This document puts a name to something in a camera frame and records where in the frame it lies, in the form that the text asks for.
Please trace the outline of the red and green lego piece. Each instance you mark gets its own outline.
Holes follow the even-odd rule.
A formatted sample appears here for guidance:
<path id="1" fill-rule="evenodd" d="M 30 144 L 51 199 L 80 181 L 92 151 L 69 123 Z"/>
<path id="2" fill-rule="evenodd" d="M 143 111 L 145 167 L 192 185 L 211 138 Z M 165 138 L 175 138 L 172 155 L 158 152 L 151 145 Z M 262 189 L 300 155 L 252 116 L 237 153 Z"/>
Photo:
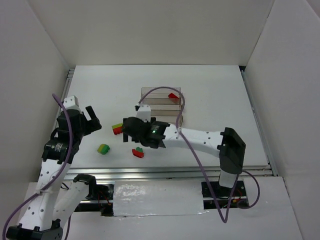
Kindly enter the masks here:
<path id="1" fill-rule="evenodd" d="M 143 149 L 141 147 L 133 148 L 131 151 L 132 151 L 132 154 L 137 158 L 143 158 L 144 157 L 144 151 L 143 151 Z"/>

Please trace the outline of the red lego brick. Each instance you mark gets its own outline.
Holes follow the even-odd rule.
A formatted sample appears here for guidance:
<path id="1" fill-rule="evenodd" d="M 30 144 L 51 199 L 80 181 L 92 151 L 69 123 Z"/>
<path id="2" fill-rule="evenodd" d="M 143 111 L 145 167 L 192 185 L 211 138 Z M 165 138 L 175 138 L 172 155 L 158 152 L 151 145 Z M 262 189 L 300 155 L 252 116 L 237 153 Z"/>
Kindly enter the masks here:
<path id="1" fill-rule="evenodd" d="M 168 95 L 168 98 L 169 98 L 169 99 L 179 99 L 179 97 L 178 97 L 177 95 L 175 95 L 174 93 L 170 93 L 170 94 Z"/>

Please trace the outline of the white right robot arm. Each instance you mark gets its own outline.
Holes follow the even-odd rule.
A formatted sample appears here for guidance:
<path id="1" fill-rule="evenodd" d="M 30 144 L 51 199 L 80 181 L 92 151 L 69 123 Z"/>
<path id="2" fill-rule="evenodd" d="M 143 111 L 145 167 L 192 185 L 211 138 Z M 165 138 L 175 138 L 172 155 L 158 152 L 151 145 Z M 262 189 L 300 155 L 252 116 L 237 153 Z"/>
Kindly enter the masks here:
<path id="1" fill-rule="evenodd" d="M 243 171 L 246 144 L 230 127 L 222 132 L 200 131 L 132 116 L 123 119 L 122 132 L 144 147 L 190 149 L 219 158 L 219 185 L 225 188 L 233 188 Z"/>

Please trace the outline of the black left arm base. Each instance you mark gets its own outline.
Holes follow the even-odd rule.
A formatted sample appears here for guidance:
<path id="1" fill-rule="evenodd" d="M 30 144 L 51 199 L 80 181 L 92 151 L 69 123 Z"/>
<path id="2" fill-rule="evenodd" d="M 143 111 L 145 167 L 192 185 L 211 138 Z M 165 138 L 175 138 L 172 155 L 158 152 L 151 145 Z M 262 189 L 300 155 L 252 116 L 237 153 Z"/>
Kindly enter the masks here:
<path id="1" fill-rule="evenodd" d="M 39 226 L 33 229 L 23 228 L 23 225 L 10 226 L 5 234 L 9 240 L 61 240 L 63 237 L 63 228 L 60 225 L 60 219 L 52 221 L 51 227 L 46 230 L 40 230 Z"/>

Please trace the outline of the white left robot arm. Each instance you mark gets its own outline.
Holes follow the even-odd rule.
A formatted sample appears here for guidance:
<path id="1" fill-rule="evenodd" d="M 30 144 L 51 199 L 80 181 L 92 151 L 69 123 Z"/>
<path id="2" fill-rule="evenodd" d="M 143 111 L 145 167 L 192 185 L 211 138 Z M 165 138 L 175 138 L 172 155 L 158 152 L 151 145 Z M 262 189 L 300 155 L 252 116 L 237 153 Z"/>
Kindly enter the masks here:
<path id="1" fill-rule="evenodd" d="M 74 186 L 62 200 L 57 200 L 83 137 L 102 128 L 93 108 L 87 106 L 85 109 L 90 119 L 75 103 L 64 102 L 57 118 L 58 126 L 44 145 L 36 191 L 19 221 L 19 228 L 35 232 L 62 228 L 80 201 L 91 197 L 96 190 L 96 178 L 81 173 L 74 178 Z"/>

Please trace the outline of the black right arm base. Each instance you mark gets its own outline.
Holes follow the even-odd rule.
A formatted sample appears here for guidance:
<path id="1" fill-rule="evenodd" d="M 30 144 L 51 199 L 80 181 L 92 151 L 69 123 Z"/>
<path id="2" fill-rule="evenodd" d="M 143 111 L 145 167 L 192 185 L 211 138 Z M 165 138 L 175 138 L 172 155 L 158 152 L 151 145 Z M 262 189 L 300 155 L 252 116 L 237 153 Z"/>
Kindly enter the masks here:
<path id="1" fill-rule="evenodd" d="M 232 191 L 231 188 L 220 186 L 218 181 L 211 181 L 210 185 L 217 199 L 227 199 L 228 197 L 230 197 Z M 210 189 L 205 181 L 201 182 L 201 189 L 202 196 L 204 198 L 212 198 Z M 245 185 L 242 180 L 237 181 L 232 196 L 236 198 L 244 198 L 247 196 Z"/>

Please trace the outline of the lime and red lego block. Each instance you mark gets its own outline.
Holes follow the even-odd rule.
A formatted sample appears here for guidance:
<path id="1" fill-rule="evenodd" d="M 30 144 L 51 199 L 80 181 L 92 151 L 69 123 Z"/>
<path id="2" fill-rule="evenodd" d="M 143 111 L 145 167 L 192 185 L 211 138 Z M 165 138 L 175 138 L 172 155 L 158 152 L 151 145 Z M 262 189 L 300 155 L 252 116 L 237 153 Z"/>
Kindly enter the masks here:
<path id="1" fill-rule="evenodd" d="M 111 126 L 114 135 L 119 135 L 123 132 L 123 123 L 118 123 Z"/>

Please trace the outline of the lime and green rounded lego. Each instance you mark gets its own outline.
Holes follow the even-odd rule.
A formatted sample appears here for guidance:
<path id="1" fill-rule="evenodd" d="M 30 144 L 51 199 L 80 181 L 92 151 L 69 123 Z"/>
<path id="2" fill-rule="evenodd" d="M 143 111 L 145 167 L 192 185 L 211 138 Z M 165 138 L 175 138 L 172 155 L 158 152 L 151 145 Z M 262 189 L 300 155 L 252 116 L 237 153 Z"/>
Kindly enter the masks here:
<path id="1" fill-rule="evenodd" d="M 101 144 L 98 149 L 97 152 L 101 155 L 106 155 L 109 151 L 110 151 L 110 146 L 107 144 Z"/>

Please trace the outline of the white foam board cover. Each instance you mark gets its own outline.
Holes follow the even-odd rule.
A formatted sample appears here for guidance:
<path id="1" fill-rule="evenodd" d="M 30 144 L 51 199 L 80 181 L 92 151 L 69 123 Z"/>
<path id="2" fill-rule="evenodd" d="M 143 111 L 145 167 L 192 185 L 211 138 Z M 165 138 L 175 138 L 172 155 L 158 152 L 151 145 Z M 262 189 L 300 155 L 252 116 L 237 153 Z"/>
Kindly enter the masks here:
<path id="1" fill-rule="evenodd" d="M 199 180 L 117 181 L 113 191 L 113 215 L 187 216 L 203 214 Z"/>

